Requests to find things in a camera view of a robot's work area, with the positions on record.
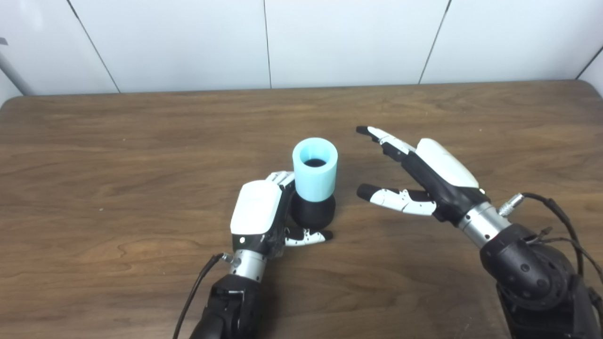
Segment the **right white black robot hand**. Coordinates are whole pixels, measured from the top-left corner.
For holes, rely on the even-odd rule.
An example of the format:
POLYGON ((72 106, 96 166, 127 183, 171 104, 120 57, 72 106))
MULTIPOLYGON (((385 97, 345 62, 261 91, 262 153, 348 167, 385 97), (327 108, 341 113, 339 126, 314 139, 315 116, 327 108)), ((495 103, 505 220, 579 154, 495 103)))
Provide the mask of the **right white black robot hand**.
POLYGON ((432 215, 455 227, 470 210, 489 202, 473 174, 437 141, 423 138, 413 147, 375 127, 359 125, 356 132, 378 143, 383 154, 400 163, 423 189, 398 190, 362 183, 356 193, 363 200, 404 214, 432 215))

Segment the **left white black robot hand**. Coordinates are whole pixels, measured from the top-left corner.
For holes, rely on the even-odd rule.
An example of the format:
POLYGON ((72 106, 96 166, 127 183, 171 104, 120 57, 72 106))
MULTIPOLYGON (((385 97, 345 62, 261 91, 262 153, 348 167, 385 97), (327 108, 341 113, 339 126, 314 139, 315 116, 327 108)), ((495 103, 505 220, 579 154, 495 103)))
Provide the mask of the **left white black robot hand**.
POLYGON ((331 241, 330 230, 285 225, 295 191, 292 171, 272 172, 243 185, 230 222, 233 251, 249 250, 273 259, 282 256, 285 247, 331 241))

